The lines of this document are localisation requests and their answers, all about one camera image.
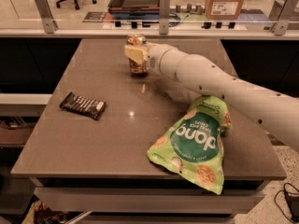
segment glass partition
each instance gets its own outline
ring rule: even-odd
[[[140,13],[122,13],[111,11],[111,0],[66,0],[57,5],[59,0],[47,0],[50,11],[59,31],[110,31],[126,34],[135,29],[142,33],[159,31],[159,10],[146,10]],[[244,0],[237,19],[210,20],[198,9],[205,7],[205,0],[170,0],[170,33],[269,33],[279,15],[281,0]],[[43,29],[42,20],[35,0],[2,0],[0,13],[3,22],[0,29]],[[294,11],[289,29],[299,30],[299,13]]]

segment cardboard box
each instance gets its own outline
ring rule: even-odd
[[[244,0],[206,0],[206,17],[211,20],[236,20]]]

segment black packet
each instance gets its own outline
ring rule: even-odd
[[[97,101],[92,98],[76,96],[70,92],[59,104],[63,110],[74,112],[83,116],[98,120],[100,114],[104,111],[106,102]]]

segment can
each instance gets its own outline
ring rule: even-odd
[[[147,38],[144,35],[128,35],[127,45],[134,47],[143,47],[147,45]],[[147,72],[147,63],[136,63],[129,59],[130,71],[132,74],[145,74]]]

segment floor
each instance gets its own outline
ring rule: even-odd
[[[97,0],[93,5],[91,1],[79,0],[80,10],[75,10],[72,0],[62,3],[61,8],[55,5],[57,0],[49,0],[53,16],[59,21],[59,26],[65,29],[86,29],[86,24],[82,20],[89,11],[107,11],[107,5],[110,0]],[[274,0],[245,0],[243,8],[258,8],[264,14],[269,14]],[[181,4],[187,6],[188,3],[204,4],[204,0],[171,0],[171,5]],[[34,0],[0,0],[0,29],[14,28],[41,28],[42,24],[35,7]],[[99,29],[99,23],[88,24],[88,29]],[[290,182],[299,188],[299,154],[286,146],[274,146],[278,158],[281,161],[287,178],[283,181],[272,181],[264,189],[265,198],[256,205],[246,215],[237,215],[236,224],[284,224],[290,223],[279,211],[274,202],[276,194],[282,190],[283,184]],[[278,203],[283,212],[289,217],[290,212],[284,201],[283,194],[278,195]],[[0,223],[6,224],[0,217]]]

